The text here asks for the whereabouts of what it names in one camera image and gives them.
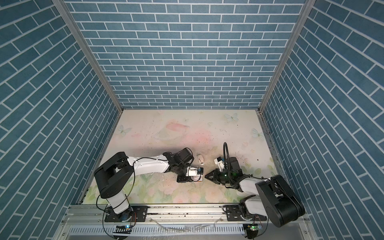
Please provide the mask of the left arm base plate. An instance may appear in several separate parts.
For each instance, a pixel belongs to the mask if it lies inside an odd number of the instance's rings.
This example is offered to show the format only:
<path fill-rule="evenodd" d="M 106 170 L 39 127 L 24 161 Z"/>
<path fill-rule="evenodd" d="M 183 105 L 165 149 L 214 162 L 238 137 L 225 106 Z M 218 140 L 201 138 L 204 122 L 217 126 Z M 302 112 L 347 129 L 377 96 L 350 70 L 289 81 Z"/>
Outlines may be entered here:
<path fill-rule="evenodd" d="M 112 207 L 107 207 L 107 215 L 104 221 L 109 223 L 141 223 L 146 220 L 148 206 L 130 206 L 120 214 L 116 214 Z"/>

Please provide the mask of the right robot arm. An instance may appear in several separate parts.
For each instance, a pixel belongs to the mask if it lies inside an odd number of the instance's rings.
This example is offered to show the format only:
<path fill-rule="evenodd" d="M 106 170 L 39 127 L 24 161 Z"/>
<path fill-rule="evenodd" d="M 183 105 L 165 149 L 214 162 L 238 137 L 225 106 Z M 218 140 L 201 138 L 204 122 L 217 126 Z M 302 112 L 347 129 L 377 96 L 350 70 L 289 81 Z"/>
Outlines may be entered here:
<path fill-rule="evenodd" d="M 228 221 L 269 220 L 279 228 L 305 214 L 303 203 L 281 175 L 266 179 L 244 174 L 235 157 L 219 157 L 215 164 L 217 168 L 206 174 L 205 179 L 249 194 L 237 205 L 223 206 Z"/>

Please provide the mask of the red staple box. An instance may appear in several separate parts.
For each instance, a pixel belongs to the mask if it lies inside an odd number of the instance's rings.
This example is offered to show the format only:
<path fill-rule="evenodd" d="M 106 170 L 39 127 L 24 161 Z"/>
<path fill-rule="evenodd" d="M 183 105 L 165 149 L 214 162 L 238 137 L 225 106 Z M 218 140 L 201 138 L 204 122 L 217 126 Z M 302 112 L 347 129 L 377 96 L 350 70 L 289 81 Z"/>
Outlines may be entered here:
<path fill-rule="evenodd" d="M 199 175 L 199 176 L 193 176 L 193 177 L 192 177 L 192 180 L 193 180 L 194 182 L 201 182 L 201 181 L 203 180 L 203 177 L 202 177 L 201 175 Z"/>

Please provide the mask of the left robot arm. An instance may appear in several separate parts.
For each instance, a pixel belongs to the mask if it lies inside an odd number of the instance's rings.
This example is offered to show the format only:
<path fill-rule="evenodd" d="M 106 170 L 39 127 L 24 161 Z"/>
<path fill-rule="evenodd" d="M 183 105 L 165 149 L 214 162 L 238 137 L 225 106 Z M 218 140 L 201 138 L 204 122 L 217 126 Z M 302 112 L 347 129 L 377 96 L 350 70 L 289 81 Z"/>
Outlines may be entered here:
<path fill-rule="evenodd" d="M 95 170 L 94 178 L 100 198 L 107 200 L 110 209 L 118 215 L 130 208 L 129 195 L 124 193 L 123 188 L 131 177 L 171 172 L 185 179 L 193 161 L 193 152 L 189 148 L 141 158 L 128 157 L 125 152 L 118 152 Z"/>

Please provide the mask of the pink white mini stapler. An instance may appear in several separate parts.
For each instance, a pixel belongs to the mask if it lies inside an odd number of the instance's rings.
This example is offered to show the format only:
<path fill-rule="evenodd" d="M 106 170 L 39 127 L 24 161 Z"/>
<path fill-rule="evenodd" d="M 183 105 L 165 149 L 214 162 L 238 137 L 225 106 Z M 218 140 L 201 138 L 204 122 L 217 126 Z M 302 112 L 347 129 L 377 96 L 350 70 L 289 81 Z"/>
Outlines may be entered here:
<path fill-rule="evenodd" d="M 200 165 L 204 165 L 205 164 L 204 157 L 201 154 L 198 154 L 197 158 L 198 158 L 198 161 L 199 161 Z"/>

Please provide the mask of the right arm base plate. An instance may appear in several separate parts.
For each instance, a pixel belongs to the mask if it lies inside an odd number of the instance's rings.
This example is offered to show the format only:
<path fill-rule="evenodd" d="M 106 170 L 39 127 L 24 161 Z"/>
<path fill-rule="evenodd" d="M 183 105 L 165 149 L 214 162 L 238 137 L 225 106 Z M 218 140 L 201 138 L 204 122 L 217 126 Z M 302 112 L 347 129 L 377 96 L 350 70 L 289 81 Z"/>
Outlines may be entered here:
<path fill-rule="evenodd" d="M 266 221 L 267 217 L 258 214 L 249 213 L 245 206 L 241 204 L 237 205 L 224 205 L 222 210 L 226 214 L 227 220 L 229 222 L 238 222 L 238 221 Z"/>

